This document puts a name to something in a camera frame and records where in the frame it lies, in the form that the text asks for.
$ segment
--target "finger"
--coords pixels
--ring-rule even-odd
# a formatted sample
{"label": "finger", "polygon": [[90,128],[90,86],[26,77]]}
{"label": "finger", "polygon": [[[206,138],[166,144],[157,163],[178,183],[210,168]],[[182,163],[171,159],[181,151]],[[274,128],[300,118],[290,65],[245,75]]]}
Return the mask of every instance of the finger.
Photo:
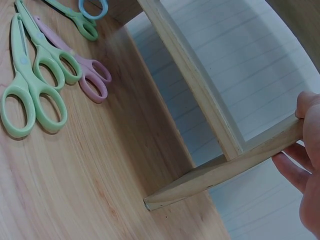
{"label": "finger", "polygon": [[305,192],[307,181],[311,174],[295,165],[284,153],[272,157],[278,171],[301,193]]}
{"label": "finger", "polygon": [[299,143],[294,143],[293,145],[287,147],[284,152],[309,172],[314,172],[314,166],[312,165],[304,146],[300,145]]}
{"label": "finger", "polygon": [[301,92],[297,98],[295,116],[304,119],[307,111],[316,104],[320,104],[320,95],[311,91]]}

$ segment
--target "white panel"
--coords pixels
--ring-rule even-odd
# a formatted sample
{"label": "white panel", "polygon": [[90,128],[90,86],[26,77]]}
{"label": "white panel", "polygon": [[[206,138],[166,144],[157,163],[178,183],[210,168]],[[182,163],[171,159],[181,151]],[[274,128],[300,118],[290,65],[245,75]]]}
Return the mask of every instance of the white panel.
{"label": "white panel", "polygon": [[[295,96],[303,89],[302,79],[304,84],[319,80],[297,40],[279,19],[275,22],[263,0],[169,3],[172,17],[206,63],[207,71],[220,80],[217,85],[225,91],[222,96],[247,139],[293,111]],[[262,20],[269,21],[263,28]],[[204,115],[146,15],[140,14],[127,28],[195,163],[201,165],[219,155],[221,149]],[[249,36],[242,36],[244,31]],[[261,79],[259,87],[251,88],[257,79]],[[229,88],[233,84],[242,90]],[[278,108],[286,111],[267,115]],[[212,188],[210,194],[233,240],[315,239],[299,219],[300,192],[270,160]]]}

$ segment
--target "pink plastic handle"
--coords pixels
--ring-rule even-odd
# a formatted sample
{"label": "pink plastic handle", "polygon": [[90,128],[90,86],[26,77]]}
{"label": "pink plastic handle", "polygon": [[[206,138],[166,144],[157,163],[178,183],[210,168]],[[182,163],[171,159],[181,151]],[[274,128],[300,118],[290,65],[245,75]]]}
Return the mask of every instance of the pink plastic handle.
{"label": "pink plastic handle", "polygon": [[[108,96],[108,90],[103,81],[92,71],[90,71],[87,67],[82,69],[82,77],[79,81],[80,87],[84,91],[84,93],[95,103],[102,103]],[[99,90],[101,95],[95,93],[87,83],[88,79],[95,87]]]}
{"label": "pink plastic handle", "polygon": [[[108,71],[108,69],[99,61],[97,60],[93,60],[93,59],[80,59],[79,63],[81,63],[82,65],[85,65],[90,71],[92,71],[93,73],[95,73],[102,81],[105,85],[108,85],[109,83],[111,83],[112,81],[112,77],[110,72]],[[102,76],[101,74],[99,74],[99,72],[97,72],[97,70],[95,69],[95,67],[97,69],[99,69],[104,76]]]}

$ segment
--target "wood grain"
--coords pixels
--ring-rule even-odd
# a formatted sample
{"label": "wood grain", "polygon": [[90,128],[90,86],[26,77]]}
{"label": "wood grain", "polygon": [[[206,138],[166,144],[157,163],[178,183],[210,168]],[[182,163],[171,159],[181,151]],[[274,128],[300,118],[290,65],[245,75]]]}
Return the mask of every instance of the wood grain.
{"label": "wood grain", "polygon": [[[90,2],[101,9],[101,3],[98,0],[90,0]],[[125,25],[143,11],[137,0],[109,0],[108,4],[107,14],[122,25]]]}
{"label": "wood grain", "polygon": [[260,145],[246,151],[239,157],[224,162],[226,157],[221,155],[201,166],[198,166],[144,199],[150,210],[155,210],[183,200],[204,190],[223,183],[244,171],[262,163],[271,156],[302,138],[303,121],[290,121],[276,136],[271,137]]}
{"label": "wood grain", "polygon": [[227,160],[242,153],[244,140],[218,90],[186,38],[158,0],[138,0],[215,133]]}
{"label": "wood grain", "polygon": [[[43,2],[25,2],[77,53],[106,65],[113,83],[103,104],[78,84],[65,86],[68,121],[58,134],[36,124],[14,140],[1,126],[0,239],[229,239],[206,193],[156,212],[144,206],[145,196],[193,164],[125,28],[106,17],[98,22],[99,40],[89,42]],[[77,9],[76,1],[65,4]],[[0,94],[14,78],[14,13],[13,0],[0,1]],[[17,105],[8,114],[24,117]]]}

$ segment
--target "scissors blade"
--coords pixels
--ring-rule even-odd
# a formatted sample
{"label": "scissors blade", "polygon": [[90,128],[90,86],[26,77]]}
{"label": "scissors blade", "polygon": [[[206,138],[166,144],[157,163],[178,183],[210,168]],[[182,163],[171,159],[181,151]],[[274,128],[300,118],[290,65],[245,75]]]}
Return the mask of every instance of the scissors blade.
{"label": "scissors blade", "polygon": [[23,65],[30,64],[27,38],[22,23],[22,17],[19,13],[15,14],[12,18],[11,25],[11,48],[14,67],[21,63]]}
{"label": "scissors blade", "polygon": [[18,12],[21,14],[23,25],[25,26],[27,32],[32,37],[38,32],[40,32],[37,24],[35,23],[34,19],[32,18],[30,12],[24,5],[23,0],[15,0],[15,6]]}
{"label": "scissors blade", "polygon": [[35,23],[41,30],[41,32],[45,35],[45,37],[52,43],[52,45],[56,46],[58,49],[61,49],[68,53],[73,53],[72,48],[70,48],[62,39],[59,37],[54,31],[51,30],[47,25],[45,25],[39,16],[33,17]]}

